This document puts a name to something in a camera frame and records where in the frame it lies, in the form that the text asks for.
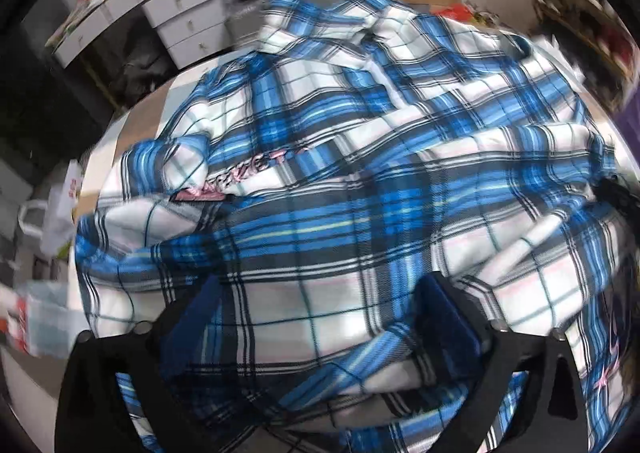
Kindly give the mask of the purple cloth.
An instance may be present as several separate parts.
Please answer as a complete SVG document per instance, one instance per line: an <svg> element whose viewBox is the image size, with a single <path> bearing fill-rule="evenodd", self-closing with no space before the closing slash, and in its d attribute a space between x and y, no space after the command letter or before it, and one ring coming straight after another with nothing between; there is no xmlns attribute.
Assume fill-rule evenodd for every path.
<svg viewBox="0 0 640 453"><path fill-rule="evenodd" d="M616 117L616 124L620 133L630 146L639 146L640 135L640 89L634 91L622 113Z"/></svg>

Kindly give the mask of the checkered brown blue bedsheet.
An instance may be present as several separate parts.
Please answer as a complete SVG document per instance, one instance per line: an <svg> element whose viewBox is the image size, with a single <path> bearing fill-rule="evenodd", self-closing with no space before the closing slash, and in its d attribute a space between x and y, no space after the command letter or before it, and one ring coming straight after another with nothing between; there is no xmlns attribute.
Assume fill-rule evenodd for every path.
<svg viewBox="0 0 640 453"><path fill-rule="evenodd" d="M98 194L119 156L134 143L155 139L206 72L248 52L249 46L221 56L209 57L204 62L191 66L115 120L89 154L76 217L89 213L96 207Z"/></svg>

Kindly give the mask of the wooden shoe rack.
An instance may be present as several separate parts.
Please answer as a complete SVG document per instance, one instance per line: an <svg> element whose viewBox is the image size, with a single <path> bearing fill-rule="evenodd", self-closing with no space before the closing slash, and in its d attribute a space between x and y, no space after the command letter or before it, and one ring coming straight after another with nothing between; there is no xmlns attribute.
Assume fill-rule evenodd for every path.
<svg viewBox="0 0 640 453"><path fill-rule="evenodd" d="M612 114L639 83L639 46L608 0L533 0L536 31L556 43Z"/></svg>

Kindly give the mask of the white drawer cabinet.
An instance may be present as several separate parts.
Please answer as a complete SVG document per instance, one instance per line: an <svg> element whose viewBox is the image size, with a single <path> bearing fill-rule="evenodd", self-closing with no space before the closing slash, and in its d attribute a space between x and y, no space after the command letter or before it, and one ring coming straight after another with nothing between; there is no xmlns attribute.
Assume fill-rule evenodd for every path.
<svg viewBox="0 0 640 453"><path fill-rule="evenodd" d="M224 0L98 0L63 29L53 54L66 67L96 38L128 13L140 9L183 69L230 48Z"/></svg>

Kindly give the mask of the blue white plaid shirt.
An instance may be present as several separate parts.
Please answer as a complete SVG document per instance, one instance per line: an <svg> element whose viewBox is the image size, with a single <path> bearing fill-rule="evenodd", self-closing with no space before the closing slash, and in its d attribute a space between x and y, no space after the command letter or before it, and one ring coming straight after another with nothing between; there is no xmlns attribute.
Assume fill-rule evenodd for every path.
<svg viewBox="0 0 640 453"><path fill-rule="evenodd" d="M634 172L557 60L397 0L269 0L254 50L206 72L114 162L78 221L94 335L149 321L142 447L425 452L474 379L440 383L413 289L442 273L484 322L568 341L584 450L626 421L639 249L597 196ZM214 364L163 379L158 319L224 286Z"/></svg>

